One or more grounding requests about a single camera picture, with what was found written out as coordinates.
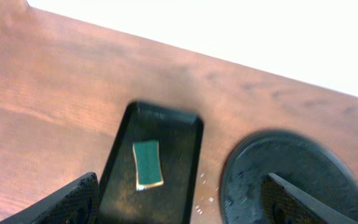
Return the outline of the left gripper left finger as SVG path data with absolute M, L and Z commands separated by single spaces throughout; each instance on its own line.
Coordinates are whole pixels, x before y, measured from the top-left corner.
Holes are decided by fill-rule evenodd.
M 1 223 L 95 223 L 99 204 L 97 175 L 88 172 L 30 207 L 2 220 Z

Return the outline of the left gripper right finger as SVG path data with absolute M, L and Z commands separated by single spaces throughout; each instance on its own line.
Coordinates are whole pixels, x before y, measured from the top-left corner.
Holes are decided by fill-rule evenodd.
M 273 173 L 262 181 L 260 199 L 269 223 L 358 224 Z

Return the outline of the green and yellow sponge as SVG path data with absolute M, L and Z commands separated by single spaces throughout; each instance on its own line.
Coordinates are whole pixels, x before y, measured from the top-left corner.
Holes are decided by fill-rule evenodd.
M 136 169 L 136 191 L 163 185 L 159 142 L 157 140 L 135 142 L 132 145 L 132 152 Z

